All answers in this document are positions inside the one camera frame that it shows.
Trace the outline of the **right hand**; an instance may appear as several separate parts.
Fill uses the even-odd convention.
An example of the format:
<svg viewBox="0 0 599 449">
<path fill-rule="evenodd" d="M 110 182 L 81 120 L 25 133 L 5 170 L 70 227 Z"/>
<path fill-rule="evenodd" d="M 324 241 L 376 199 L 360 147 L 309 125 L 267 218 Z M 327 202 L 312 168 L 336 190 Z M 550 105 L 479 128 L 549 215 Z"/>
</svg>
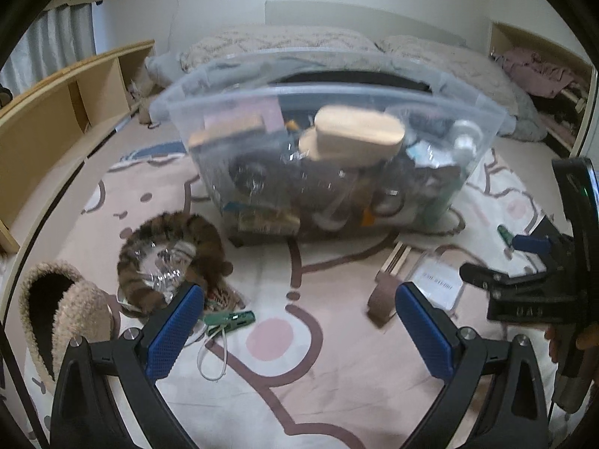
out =
<svg viewBox="0 0 599 449">
<path fill-rule="evenodd" d="M 549 342 L 549 357 L 553 363 L 556 363 L 559 360 L 559 341 L 557 340 L 556 328 L 549 326 L 544 337 Z M 592 323 L 578 335 L 576 346 L 583 351 L 599 346 L 599 326 L 597 323 Z"/>
</svg>

